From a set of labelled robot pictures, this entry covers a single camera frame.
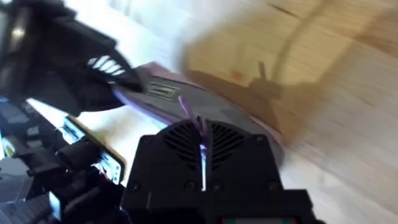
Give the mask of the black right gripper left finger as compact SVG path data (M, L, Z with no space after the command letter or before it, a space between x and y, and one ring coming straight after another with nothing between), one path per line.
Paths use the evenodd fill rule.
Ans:
M172 198L202 191L201 136L190 120L140 138L123 204L144 204L148 196Z

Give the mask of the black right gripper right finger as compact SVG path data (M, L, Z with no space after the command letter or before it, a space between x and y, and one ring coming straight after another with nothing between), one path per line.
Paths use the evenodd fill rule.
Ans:
M208 190L282 190L284 152L265 130L249 132L221 121L208 124Z

